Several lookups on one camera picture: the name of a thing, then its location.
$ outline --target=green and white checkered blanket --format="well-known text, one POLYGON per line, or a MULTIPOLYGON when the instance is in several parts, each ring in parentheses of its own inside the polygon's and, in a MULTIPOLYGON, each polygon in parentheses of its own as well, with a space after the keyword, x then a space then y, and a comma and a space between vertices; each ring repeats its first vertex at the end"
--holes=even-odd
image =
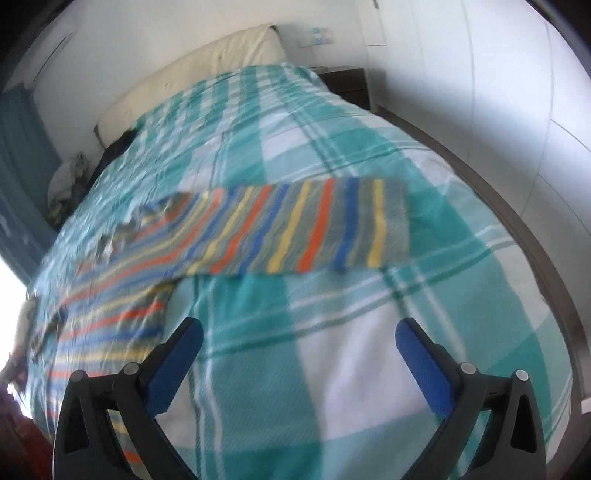
MULTIPOLYGON (((206 338, 158 421, 201 479, 400 478, 437 428, 394 343, 395 325, 407 316, 458 361, 488 374, 528 371, 553 455, 569 417, 564 340, 523 252, 441 157, 289 64, 200 82, 137 127, 130 149, 103 173, 44 260, 34 283, 38 327, 98 237, 144 203, 178 191, 330 176, 393 177, 408 191, 408 263, 201 275, 177 286, 154 341, 185 315, 201 320, 206 338)), ((47 372, 60 362, 80 365, 55 353, 50 338, 30 362, 27 388, 49 437, 61 398, 47 372)), ((82 365, 107 373, 126 360, 94 352, 82 365)), ((483 428, 484 419, 457 473, 483 428)), ((131 451, 128 457, 134 460, 131 451)))

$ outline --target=headboard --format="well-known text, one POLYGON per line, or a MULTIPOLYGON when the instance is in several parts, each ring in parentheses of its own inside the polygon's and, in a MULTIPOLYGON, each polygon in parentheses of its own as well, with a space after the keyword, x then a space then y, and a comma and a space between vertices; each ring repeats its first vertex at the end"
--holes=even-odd
POLYGON ((136 84, 100 117, 95 132, 100 143, 109 146, 132 128, 140 116, 201 80, 249 65, 286 59, 272 24, 233 33, 192 51, 136 84))

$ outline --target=round metal rivet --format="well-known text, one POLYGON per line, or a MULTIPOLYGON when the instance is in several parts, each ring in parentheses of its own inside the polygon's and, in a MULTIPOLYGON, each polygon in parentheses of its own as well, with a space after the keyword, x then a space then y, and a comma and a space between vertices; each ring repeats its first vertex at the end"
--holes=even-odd
POLYGON ((470 362, 464 362, 460 367, 462 369, 462 372, 464 372, 465 374, 474 375, 476 373, 476 367, 472 365, 470 362))
POLYGON ((125 375, 135 375, 139 370, 139 365, 135 362, 131 362, 123 367, 123 373, 125 375))
POLYGON ((530 379, 530 376, 527 374, 525 370, 518 370, 515 372, 515 376, 519 378, 522 382, 527 382, 530 379))
POLYGON ((84 370, 76 370, 70 375, 70 381, 79 382, 84 378, 84 370))

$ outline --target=curtain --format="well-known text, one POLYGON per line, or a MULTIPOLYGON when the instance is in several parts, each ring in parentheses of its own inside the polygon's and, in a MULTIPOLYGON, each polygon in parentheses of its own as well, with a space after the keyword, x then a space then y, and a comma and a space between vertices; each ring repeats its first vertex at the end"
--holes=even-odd
POLYGON ((28 285, 56 233, 44 219, 47 188, 61 164, 31 95, 0 95, 0 255, 28 285))

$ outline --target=nightstand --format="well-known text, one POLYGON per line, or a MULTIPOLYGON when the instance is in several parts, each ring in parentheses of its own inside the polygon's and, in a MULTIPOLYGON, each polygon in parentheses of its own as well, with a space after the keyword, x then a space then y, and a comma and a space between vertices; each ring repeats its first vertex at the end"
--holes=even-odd
POLYGON ((368 85, 364 69, 357 67, 335 67, 317 69, 316 73, 329 90, 349 103, 370 110, 368 85))

